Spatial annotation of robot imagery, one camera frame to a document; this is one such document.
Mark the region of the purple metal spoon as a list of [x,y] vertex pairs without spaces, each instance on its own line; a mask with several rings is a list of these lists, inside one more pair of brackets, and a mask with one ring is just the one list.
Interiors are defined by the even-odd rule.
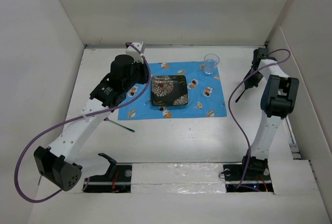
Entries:
[[236,98],[236,100],[235,100],[235,103],[237,103],[239,100],[240,100],[240,98],[242,97],[242,95],[244,94],[244,92],[246,91],[246,88],[241,92],[241,94]]

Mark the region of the black floral square plate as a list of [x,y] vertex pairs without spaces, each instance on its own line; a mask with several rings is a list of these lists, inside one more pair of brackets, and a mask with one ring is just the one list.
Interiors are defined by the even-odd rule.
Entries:
[[186,106],[188,104],[187,80],[184,75],[153,76],[151,103],[154,106]]

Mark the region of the iridescent metal fork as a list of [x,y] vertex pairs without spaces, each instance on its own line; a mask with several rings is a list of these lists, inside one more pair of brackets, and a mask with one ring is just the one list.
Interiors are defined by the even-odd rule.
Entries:
[[124,129],[126,129],[127,131],[130,131],[130,132],[132,132],[132,133],[135,133],[135,130],[133,130],[133,129],[131,129],[131,128],[128,128],[128,127],[125,127],[124,125],[121,125],[121,124],[119,124],[119,123],[117,123],[117,122],[115,122],[115,121],[110,120],[109,118],[105,118],[104,121],[106,121],[106,122],[110,122],[110,123],[112,123],[112,124],[115,124],[115,125],[117,125],[117,126],[119,126],[119,127],[122,127],[122,128],[124,128]]

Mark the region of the blue patterned cloth napkin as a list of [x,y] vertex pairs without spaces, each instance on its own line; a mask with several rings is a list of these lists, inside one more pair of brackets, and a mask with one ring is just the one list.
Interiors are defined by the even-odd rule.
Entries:
[[227,116],[222,84],[216,70],[208,75],[202,62],[150,63],[152,76],[184,75],[189,102],[186,106],[153,106],[151,87],[135,102],[119,109],[118,120],[202,118]]

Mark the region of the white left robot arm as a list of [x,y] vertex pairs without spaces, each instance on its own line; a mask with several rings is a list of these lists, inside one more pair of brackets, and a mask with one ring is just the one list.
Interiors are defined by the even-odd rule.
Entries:
[[137,62],[130,55],[115,57],[110,72],[90,93],[79,120],[73,121],[47,148],[39,146],[34,158],[40,174],[63,191],[72,190],[81,177],[111,180],[116,174],[116,160],[99,153],[94,159],[78,160],[83,146],[97,126],[125,99],[135,84],[148,85],[146,61]]

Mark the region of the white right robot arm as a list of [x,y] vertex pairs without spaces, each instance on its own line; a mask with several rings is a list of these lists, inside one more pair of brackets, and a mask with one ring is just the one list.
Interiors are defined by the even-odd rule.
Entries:
[[283,72],[267,48],[258,48],[253,52],[251,69],[244,78],[245,89],[257,87],[263,78],[267,82],[260,100],[260,125],[240,166],[245,179],[252,179],[266,170],[276,131],[283,119],[293,112],[299,88],[299,79]]

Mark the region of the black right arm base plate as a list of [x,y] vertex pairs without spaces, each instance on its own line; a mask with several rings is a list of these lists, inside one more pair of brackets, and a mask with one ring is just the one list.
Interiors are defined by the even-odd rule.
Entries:
[[243,171],[241,164],[223,164],[223,171],[219,173],[219,178],[225,181],[225,188],[227,193],[274,192],[270,171],[268,168],[258,174],[251,174],[249,169],[247,169],[244,180],[238,187],[242,175]]

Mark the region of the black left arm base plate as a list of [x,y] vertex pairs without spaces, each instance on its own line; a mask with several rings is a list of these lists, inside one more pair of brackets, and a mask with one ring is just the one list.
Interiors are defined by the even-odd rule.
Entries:
[[130,193],[132,179],[131,163],[119,163],[111,178],[96,175],[86,178],[83,185],[85,193]]

